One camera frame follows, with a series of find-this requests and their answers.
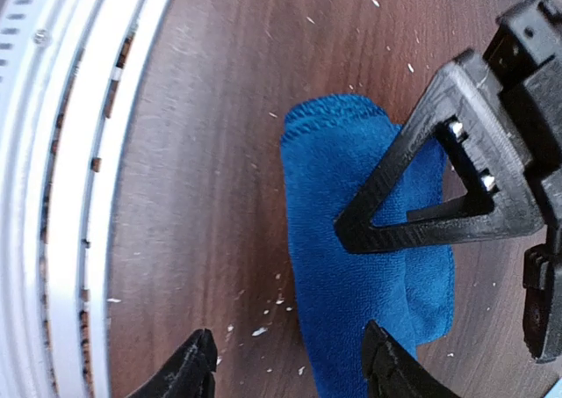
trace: folded cloth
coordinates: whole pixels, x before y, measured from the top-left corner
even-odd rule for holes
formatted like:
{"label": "folded cloth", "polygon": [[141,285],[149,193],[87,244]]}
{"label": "folded cloth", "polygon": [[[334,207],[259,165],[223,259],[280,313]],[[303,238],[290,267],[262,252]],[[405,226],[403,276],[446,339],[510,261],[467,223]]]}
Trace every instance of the folded cloth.
{"label": "folded cloth", "polygon": [[[368,98],[333,95],[285,118],[281,155],[300,328],[321,398],[365,398],[361,341],[377,321],[413,356],[450,329],[454,268],[450,247],[351,255],[334,219],[376,167],[400,126]],[[445,154],[429,142],[377,211],[379,225],[442,200]]]}

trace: metal screw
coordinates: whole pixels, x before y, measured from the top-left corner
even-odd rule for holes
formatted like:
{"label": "metal screw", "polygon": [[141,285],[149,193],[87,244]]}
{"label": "metal screw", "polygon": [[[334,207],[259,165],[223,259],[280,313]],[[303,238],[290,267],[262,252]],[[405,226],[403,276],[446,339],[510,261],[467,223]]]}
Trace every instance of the metal screw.
{"label": "metal screw", "polygon": [[449,123],[449,130],[455,135],[457,141],[462,141],[466,136],[465,129],[463,128],[463,123],[457,119],[453,119]]}
{"label": "metal screw", "polygon": [[491,192],[495,188],[495,178],[490,174],[484,174],[480,180],[488,192]]}
{"label": "metal screw", "polygon": [[49,42],[49,33],[46,29],[38,29],[33,35],[33,42],[44,47]]}

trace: wooden table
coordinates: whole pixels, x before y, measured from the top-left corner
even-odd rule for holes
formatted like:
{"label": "wooden table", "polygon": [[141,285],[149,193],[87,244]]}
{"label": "wooden table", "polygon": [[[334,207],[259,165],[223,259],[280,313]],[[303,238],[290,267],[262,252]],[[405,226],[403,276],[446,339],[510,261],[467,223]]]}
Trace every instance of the wooden table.
{"label": "wooden table", "polygon": [[[114,396],[205,326],[222,357],[218,398],[316,397],[297,312],[275,305],[281,293],[296,307],[283,116],[353,91],[404,122],[436,69],[466,47],[483,50],[515,1],[173,0],[120,177]],[[522,254],[541,240],[455,248],[455,324],[420,356],[461,396],[538,398],[557,378],[522,341]],[[252,337],[261,326],[267,334]]]}

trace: metal ring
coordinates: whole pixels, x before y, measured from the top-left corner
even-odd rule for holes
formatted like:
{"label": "metal ring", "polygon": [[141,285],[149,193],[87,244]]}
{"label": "metal ring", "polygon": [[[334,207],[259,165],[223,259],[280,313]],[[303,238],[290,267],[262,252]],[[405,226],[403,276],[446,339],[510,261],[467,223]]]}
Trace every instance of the metal ring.
{"label": "metal ring", "polygon": [[75,6],[76,0],[7,0],[0,20],[0,393],[9,397],[54,394],[37,255],[22,262],[22,197],[35,117],[28,112],[35,99],[29,90],[44,83],[58,48],[54,42],[40,50],[33,35],[37,28],[60,34],[58,24]]}
{"label": "metal ring", "polygon": [[59,394],[85,398],[83,267],[92,153],[119,52],[143,0],[104,0],[68,97],[57,146],[47,225],[47,296],[51,353]]}
{"label": "metal ring", "polygon": [[96,398],[110,398],[107,343],[108,249],[112,205],[121,151],[142,73],[169,0],[146,0],[119,79],[111,114],[104,123],[97,157],[101,167],[94,176],[88,220],[86,279],[90,291],[90,357]]}

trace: white debris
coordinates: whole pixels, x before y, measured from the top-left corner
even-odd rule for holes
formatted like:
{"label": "white debris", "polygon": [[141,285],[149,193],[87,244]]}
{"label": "white debris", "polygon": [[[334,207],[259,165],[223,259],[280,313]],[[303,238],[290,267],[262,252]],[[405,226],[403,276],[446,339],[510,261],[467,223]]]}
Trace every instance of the white debris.
{"label": "white debris", "polygon": [[238,301],[245,292],[246,292],[246,290],[240,290],[238,292],[238,295],[234,298],[234,301]]}
{"label": "white debris", "polygon": [[267,328],[261,327],[260,329],[255,330],[252,333],[252,336],[260,336],[260,335],[263,335],[265,332],[267,332]]}

